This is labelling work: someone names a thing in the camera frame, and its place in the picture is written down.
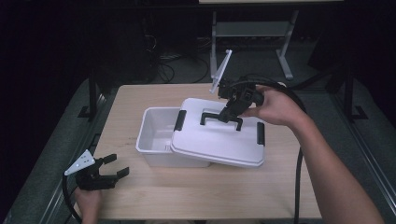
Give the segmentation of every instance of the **metal stand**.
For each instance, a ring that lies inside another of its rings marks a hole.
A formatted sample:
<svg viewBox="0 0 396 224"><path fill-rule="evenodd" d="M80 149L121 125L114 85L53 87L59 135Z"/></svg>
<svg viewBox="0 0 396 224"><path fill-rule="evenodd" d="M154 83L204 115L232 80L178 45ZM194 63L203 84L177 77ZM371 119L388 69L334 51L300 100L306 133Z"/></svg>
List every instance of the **metal stand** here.
<svg viewBox="0 0 396 224"><path fill-rule="evenodd" d="M281 49L276 50L277 58L287 80L292 80L285 55L289 46L294 24L299 11L294 10L289 21L251 21L251 22L217 22L216 11L213 12L212 21L212 50L210 54L210 73L214 76L218 70L216 59L217 36L284 36L285 42Z"/></svg>

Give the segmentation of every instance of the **wooden table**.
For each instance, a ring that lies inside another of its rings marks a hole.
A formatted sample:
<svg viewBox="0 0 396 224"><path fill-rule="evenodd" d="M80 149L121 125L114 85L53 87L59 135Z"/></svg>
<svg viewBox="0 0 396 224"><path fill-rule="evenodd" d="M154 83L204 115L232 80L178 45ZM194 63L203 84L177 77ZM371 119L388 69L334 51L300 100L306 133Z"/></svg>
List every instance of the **wooden table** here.
<svg viewBox="0 0 396 224"><path fill-rule="evenodd" d="M266 126L266 152L260 168L212 163L206 168L150 167L135 149L143 113L151 106L181 106L188 97L219 100L211 84L120 87L95 158L112 153L116 161L101 167L114 175L131 173L105 190L103 219L285 218L294 215L294 178L299 144L286 127ZM301 217L320 217L305 164L301 180Z"/></svg>

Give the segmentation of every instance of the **wrist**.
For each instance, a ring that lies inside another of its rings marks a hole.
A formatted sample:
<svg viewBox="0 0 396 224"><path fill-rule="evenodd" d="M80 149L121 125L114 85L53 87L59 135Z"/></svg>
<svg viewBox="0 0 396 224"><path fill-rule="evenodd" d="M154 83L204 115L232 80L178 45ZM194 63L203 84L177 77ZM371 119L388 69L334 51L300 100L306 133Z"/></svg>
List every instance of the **wrist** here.
<svg viewBox="0 0 396 224"><path fill-rule="evenodd" d="M294 116L293 120L291 120L287 126L294 132L297 133L300 130L305 130L307 126L313 124L313 120L309 118L304 112L300 115Z"/></svg>

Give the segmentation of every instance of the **table leg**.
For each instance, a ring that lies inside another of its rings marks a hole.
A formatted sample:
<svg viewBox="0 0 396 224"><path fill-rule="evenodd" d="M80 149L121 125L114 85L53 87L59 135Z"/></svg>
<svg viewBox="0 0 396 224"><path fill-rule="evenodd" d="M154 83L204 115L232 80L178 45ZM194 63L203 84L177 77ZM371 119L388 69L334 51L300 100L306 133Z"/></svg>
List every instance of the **table leg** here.
<svg viewBox="0 0 396 224"><path fill-rule="evenodd" d="M281 49L276 50L277 58L279 59L280 66L282 67L283 73L285 74L285 78L287 80L293 80L293 74L290 71L288 62L286 61L285 54L288 49L289 42L291 39L291 35L293 34L294 24L297 21L298 10L294 10L290 19L288 30L285 34L285 43L283 44Z"/></svg>

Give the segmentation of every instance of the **black cable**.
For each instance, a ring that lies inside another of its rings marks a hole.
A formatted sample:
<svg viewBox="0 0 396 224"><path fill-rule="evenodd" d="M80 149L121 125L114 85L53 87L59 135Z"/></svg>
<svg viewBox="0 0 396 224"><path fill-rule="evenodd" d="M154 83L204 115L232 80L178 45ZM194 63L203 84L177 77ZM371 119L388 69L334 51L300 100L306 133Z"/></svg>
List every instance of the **black cable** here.
<svg viewBox="0 0 396 224"><path fill-rule="evenodd" d="M207 64L207 62L200 57L194 57L194 58L200 60L206 66L206 71L205 71L204 75L192 82L192 83L197 83L197 82L200 82L202 79L204 79L207 76L207 74L209 73L209 64Z"/></svg>
<svg viewBox="0 0 396 224"><path fill-rule="evenodd" d="M78 223L81 223L82 219L74 209L73 204L70 200L69 192L67 190L67 175L65 174L63 174L62 176L62 191L64 193L64 202L66 203L67 208L69 209L72 216L76 219L76 221Z"/></svg>
<svg viewBox="0 0 396 224"><path fill-rule="evenodd" d="M301 166L303 164L303 151L299 150L297 157L296 179L294 187L294 224L299 223L300 219L300 185L301 185Z"/></svg>
<svg viewBox="0 0 396 224"><path fill-rule="evenodd" d="M170 83L170 82L173 80L173 78L175 77L175 70L174 70L173 67L171 67L170 65L167 65L167 64L164 64L164 63L160 63L159 66L160 66L161 69L163 70L162 73L159 72L160 78L163 80L163 83L164 83L164 84ZM165 70L163 69L164 66L167 67L167 68L169 68L169 69L172 71L172 75L171 75L170 78L166 75L166 72L165 72Z"/></svg>

